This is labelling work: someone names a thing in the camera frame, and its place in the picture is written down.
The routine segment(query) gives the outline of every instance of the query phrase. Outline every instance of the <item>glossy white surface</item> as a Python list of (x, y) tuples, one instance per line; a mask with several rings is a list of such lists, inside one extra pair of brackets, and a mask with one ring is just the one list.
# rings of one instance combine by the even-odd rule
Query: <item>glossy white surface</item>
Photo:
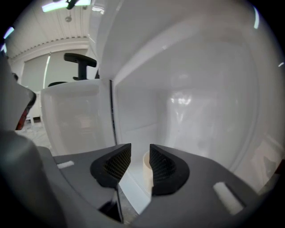
[(54, 154), (68, 155), (114, 145), (108, 80), (84, 80), (41, 91), (43, 122)]
[(95, 48), (114, 81), (117, 141), (132, 143), (120, 186), (135, 210), (150, 200), (150, 143), (211, 158), (259, 191), (284, 155), (285, 123), (284, 57), (263, 18), (256, 28), (254, 8), (231, 1), (104, 4)]

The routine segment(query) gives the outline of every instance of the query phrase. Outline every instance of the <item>floor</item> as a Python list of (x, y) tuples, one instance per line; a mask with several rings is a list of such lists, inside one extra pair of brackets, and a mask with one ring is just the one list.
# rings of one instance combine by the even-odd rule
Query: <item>floor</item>
[[(41, 122), (35, 122), (35, 124), (32, 126), (29, 121), (26, 121), (23, 129), (16, 131), (16, 133), (31, 139), (37, 146), (49, 148), (52, 155), (55, 155), (53, 148), (49, 142), (49, 138), (46, 134), (45, 128)], [(128, 201), (120, 187), (118, 189), (118, 192), (122, 214), (124, 218), (124, 224), (129, 224), (136, 218), (136, 216), (138, 216), (138, 214), (131, 206), (130, 202)]]

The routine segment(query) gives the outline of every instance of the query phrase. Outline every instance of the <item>white ceiling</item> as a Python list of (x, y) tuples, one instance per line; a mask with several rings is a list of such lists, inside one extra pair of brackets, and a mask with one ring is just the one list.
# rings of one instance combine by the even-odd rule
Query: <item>white ceiling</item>
[(47, 1), (32, 2), (13, 24), (15, 31), (6, 39), (7, 55), (10, 59), (50, 42), (87, 37), (91, 6), (75, 6), (43, 12), (41, 6)]

